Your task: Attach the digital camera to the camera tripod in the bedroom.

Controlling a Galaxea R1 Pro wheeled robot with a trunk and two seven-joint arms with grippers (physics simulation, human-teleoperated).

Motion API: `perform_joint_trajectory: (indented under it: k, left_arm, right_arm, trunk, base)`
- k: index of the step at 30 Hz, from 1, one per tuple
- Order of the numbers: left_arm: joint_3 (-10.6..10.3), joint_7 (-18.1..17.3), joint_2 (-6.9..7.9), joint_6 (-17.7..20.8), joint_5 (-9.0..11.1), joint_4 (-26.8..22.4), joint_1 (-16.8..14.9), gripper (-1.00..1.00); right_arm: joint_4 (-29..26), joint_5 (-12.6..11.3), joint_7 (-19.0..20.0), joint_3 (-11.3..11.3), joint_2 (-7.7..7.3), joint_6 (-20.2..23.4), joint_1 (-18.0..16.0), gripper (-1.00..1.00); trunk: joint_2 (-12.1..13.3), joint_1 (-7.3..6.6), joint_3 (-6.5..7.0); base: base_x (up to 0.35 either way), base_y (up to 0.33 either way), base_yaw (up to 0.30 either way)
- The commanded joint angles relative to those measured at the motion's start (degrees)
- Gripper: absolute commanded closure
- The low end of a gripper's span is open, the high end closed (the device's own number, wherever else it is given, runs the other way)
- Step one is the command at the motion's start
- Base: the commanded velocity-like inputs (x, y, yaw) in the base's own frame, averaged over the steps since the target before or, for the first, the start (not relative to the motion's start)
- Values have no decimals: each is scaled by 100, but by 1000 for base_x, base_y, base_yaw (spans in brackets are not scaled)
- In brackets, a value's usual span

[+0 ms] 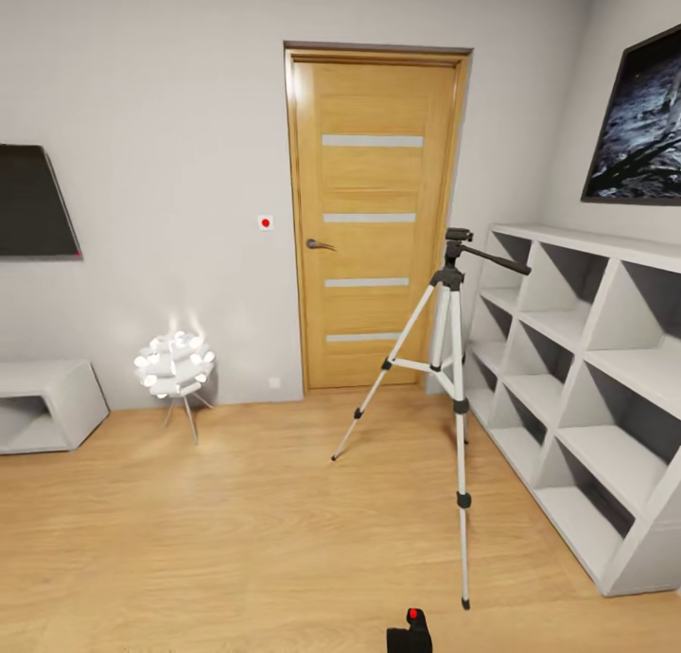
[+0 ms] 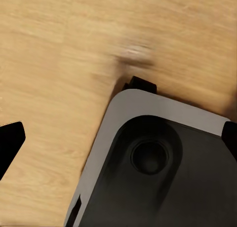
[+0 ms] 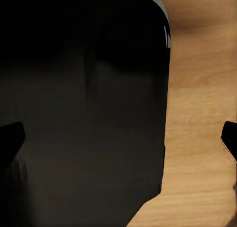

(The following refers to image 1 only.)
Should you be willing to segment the digital camera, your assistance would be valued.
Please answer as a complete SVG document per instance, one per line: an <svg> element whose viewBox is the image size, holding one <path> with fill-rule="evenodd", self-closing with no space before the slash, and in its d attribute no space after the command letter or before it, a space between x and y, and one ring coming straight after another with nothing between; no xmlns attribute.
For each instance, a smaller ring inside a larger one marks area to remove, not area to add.
<svg viewBox="0 0 681 653"><path fill-rule="evenodd" d="M432 653L432 641L422 609L408 609L410 629L387 628L388 653Z"/></svg>

